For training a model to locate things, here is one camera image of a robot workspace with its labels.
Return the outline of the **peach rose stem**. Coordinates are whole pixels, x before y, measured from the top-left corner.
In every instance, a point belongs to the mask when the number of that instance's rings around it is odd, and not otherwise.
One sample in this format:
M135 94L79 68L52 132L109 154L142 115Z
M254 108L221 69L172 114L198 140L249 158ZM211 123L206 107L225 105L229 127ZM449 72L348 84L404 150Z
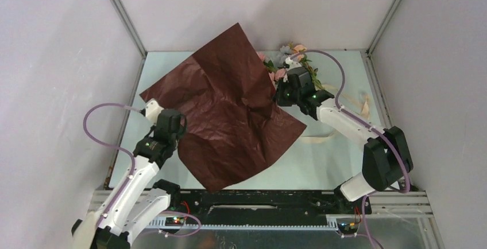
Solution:
M320 80L317 77L318 69L317 68L313 68L310 65L311 60L304 53L304 51L306 51L307 48L304 45L301 45L301 44L295 45L295 46L293 46L292 44L290 44L289 46L291 48L291 51L292 51L292 54L293 55L298 54L298 56L296 56L297 61L303 67L307 68L307 70L311 74L311 79L312 79L312 82L313 82L315 88L318 89L318 90L323 90L324 87L323 87L323 85L321 84Z

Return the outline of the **cream ribbon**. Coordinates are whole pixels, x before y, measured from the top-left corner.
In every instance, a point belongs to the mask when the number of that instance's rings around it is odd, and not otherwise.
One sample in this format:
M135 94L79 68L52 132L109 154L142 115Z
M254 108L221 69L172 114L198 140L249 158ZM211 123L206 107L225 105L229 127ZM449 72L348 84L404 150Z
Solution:
M360 99L354 100L350 95L342 92L339 88L324 84L323 92L335 92L335 98L325 100L321 106L316 109L316 118L318 122L329 125L334 130L326 135L321 136L301 136L299 141L308 144L319 144L329 141L331 138L341 133L346 138L353 141L359 146L363 146L368 138L373 135L369 131L370 123L370 97L366 92L360 93ZM360 108L359 113L355 113L339 101L345 98L355 107Z

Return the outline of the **blue flower stem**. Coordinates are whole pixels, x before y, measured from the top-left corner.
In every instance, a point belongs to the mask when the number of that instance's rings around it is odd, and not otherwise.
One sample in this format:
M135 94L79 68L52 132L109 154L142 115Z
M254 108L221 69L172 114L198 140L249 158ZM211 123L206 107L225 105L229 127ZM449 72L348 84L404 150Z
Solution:
M285 60L287 59L287 57L292 55L293 55L292 48L289 45L283 45L280 48L279 53L276 55L277 65L279 67L282 66L283 64L285 64Z

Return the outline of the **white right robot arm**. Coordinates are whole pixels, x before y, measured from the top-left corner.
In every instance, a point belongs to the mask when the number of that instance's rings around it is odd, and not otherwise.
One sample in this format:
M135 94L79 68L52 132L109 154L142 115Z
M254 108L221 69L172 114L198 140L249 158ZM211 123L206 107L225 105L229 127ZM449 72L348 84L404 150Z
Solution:
M362 149L361 171L340 184L334 197L340 213L351 212L358 199L384 191L401 178L405 187L410 187L408 173L413 162L402 129L377 127L355 115L332 93L316 89L303 67L289 70L277 82L274 100L282 107L297 105L303 114L331 126Z

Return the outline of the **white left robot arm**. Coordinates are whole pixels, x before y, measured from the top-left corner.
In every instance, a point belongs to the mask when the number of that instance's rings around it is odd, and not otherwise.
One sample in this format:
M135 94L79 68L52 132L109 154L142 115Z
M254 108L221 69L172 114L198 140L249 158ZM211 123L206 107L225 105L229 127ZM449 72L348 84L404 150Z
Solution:
M131 165L104 203L72 227L72 248L130 248L146 225L160 212L181 207L178 185L165 181L154 187L146 201L137 204L147 184L177 149L187 118L174 109L145 108L142 114L153 123L150 132L129 153Z

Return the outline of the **pink rose stem with blue bud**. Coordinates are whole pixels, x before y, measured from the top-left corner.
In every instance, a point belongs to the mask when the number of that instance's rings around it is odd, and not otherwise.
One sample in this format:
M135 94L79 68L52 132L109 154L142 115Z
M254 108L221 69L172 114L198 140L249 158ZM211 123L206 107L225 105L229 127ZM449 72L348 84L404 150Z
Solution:
M257 55L259 56L260 60L263 62L265 68L269 73L277 71L272 59L269 58L264 52L257 52Z

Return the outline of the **red wrapping paper sheet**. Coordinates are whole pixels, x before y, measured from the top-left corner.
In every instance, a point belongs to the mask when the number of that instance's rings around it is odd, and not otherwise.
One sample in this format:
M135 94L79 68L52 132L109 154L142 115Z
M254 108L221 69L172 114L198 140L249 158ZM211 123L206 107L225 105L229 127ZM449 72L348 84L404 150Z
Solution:
M271 167L306 126L274 101L275 87L234 24L141 92L187 117L178 156L209 192Z

